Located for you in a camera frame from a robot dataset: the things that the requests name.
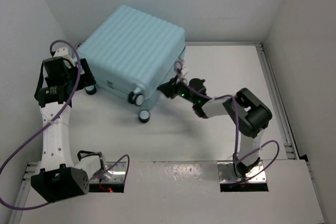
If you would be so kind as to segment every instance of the white tabletop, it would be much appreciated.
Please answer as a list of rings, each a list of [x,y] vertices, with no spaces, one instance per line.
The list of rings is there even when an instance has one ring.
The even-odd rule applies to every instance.
[[[268,192],[221,193],[217,162],[131,162],[123,194],[89,193],[23,211],[20,224],[324,223],[304,160],[276,161],[266,177]],[[25,206],[43,203],[30,188]]]
[[[268,106],[274,117],[262,142],[276,140],[278,159],[287,159],[282,129],[275,116],[255,46],[187,46],[188,79],[206,79],[210,96],[233,94],[247,87]],[[89,96],[76,93],[70,117],[73,160],[79,150],[102,151],[115,161],[129,154],[133,161],[210,161],[232,159],[235,126],[228,116],[198,118],[182,98],[160,99],[147,124],[138,121],[138,109],[99,89]],[[272,159],[275,146],[265,147],[262,159]]]

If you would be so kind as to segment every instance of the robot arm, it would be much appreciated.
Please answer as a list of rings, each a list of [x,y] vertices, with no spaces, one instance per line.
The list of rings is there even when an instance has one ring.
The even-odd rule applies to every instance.
[[[40,172],[32,176],[31,186],[47,202],[85,195],[89,192],[89,179],[104,169],[101,153],[90,153],[74,166],[69,147],[69,117],[72,104],[54,121],[51,119],[65,105],[74,87],[77,75],[76,64],[66,48],[57,50],[57,55],[43,61],[35,92],[43,124],[51,123],[43,132],[43,153]],[[95,80],[86,63],[81,59],[82,74],[77,90],[94,85]],[[47,87],[43,85],[43,67],[48,76]]]
[[[203,83],[205,80],[194,78],[189,83],[179,76],[158,87],[167,98],[174,99],[180,96],[193,104],[195,114],[207,119],[218,115],[229,115],[236,123],[236,109],[233,99],[236,101],[238,111],[239,131],[241,132],[240,147],[237,154],[236,168],[239,173],[245,175],[255,167],[259,161],[259,151],[245,157],[252,151],[260,148],[261,137],[272,118],[271,111],[248,89],[243,88],[233,96],[224,96],[211,99],[206,94]]]

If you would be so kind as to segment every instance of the purple cable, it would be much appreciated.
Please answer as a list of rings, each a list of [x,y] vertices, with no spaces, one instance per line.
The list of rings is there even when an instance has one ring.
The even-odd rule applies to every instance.
[[[185,87],[187,87],[191,92],[197,94],[198,96],[202,97],[202,98],[206,98],[206,99],[215,99],[215,100],[218,100],[218,99],[222,99],[222,98],[231,98],[232,101],[233,101],[233,105],[234,105],[234,108],[235,108],[235,125],[236,125],[236,135],[235,135],[235,151],[233,153],[233,163],[234,165],[238,164],[239,162],[243,161],[244,159],[246,159],[248,156],[252,155],[253,153],[256,153],[257,151],[259,151],[261,148],[263,148],[264,146],[266,146],[267,144],[269,143],[275,143],[277,145],[277,153],[275,154],[274,158],[269,162],[269,164],[267,166],[264,167],[264,169],[262,169],[260,172],[258,172],[256,175],[252,176],[252,177],[248,177],[248,178],[245,178],[243,179],[242,181],[240,182],[237,182],[237,183],[233,183],[232,186],[235,186],[235,185],[239,185],[239,184],[243,184],[247,181],[249,181],[250,179],[253,179],[254,177],[258,176],[260,173],[264,172],[268,167],[271,166],[271,164],[274,163],[274,161],[277,159],[278,155],[279,155],[279,152],[280,152],[280,145],[277,141],[275,140],[270,140],[270,141],[267,141],[266,143],[264,143],[260,148],[257,148],[253,151],[251,151],[250,153],[247,153],[245,156],[243,156],[241,159],[238,159],[237,155],[238,155],[238,144],[239,144],[239,116],[238,116],[238,105],[237,105],[237,101],[234,99],[234,97],[230,94],[226,94],[226,95],[223,95],[221,97],[217,97],[217,98],[211,98],[211,97],[208,97],[207,95],[203,95],[201,94],[200,92],[198,92],[197,90],[194,90],[193,88],[191,88],[190,86],[188,86],[187,84],[187,81],[186,79],[184,79],[181,74],[180,74],[180,70],[183,68],[183,60],[177,60],[178,63],[180,63],[181,65],[181,68],[178,68],[176,66],[176,63],[174,65],[174,69],[175,69],[175,72],[176,72],[176,75],[177,77],[181,80],[181,82],[184,84]]]
[[[78,71],[77,71],[77,77],[76,77],[76,82],[75,85],[73,87],[73,90],[68,98],[68,100],[66,101],[66,103],[64,104],[64,106],[59,110],[59,112],[54,116],[54,118],[51,119],[51,121],[56,120],[62,113],[63,111],[66,109],[66,107],[70,104],[72,97],[75,94],[75,91],[77,90],[78,87],[78,83],[79,83],[79,78],[80,78],[80,73],[81,73],[81,65],[80,65],[80,57],[77,53],[76,48],[70,44],[69,42],[65,41],[65,40],[55,40],[53,43],[51,43],[50,45],[50,52],[52,52],[52,47],[54,46],[54,44],[56,43],[64,43],[66,45],[68,45],[75,53],[76,58],[77,58],[77,64],[78,64]],[[47,127],[49,127],[51,125],[50,122],[48,122],[46,125],[44,125],[39,131],[37,131],[35,134],[33,134],[30,138],[28,138],[18,149],[16,149],[9,157],[8,159],[5,160],[5,162],[2,164],[2,166],[0,167],[0,175],[3,172],[4,168],[6,167],[6,165],[9,163],[9,161],[11,161],[11,159],[19,152],[21,151],[27,144],[29,144],[34,138],[36,138],[39,134],[41,134]],[[49,203],[44,203],[42,205],[39,206],[34,206],[34,207],[15,207],[12,206],[8,203],[6,203],[5,201],[2,200],[2,198],[0,197],[0,204],[4,205],[5,207],[12,209],[12,210],[33,210],[33,209],[37,209],[40,207],[44,207],[46,205],[48,205]]]

